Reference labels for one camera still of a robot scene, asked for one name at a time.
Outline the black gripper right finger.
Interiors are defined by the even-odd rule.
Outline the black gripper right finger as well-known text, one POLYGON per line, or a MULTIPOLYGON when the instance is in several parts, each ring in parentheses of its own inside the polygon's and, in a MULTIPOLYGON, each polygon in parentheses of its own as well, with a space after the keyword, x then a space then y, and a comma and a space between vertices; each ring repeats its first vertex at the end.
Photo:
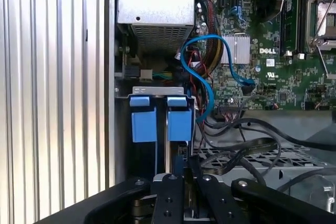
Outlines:
POLYGON ((335 215, 250 179, 197 177, 216 223, 335 223, 335 215))

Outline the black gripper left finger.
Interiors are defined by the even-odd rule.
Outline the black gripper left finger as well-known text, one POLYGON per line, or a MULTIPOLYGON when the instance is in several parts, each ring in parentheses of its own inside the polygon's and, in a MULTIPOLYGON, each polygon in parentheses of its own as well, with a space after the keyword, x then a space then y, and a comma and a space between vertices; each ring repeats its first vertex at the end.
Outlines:
POLYGON ((173 174, 131 178, 37 223, 128 223, 131 203, 147 195, 156 196, 151 223, 183 223, 184 179, 173 174))

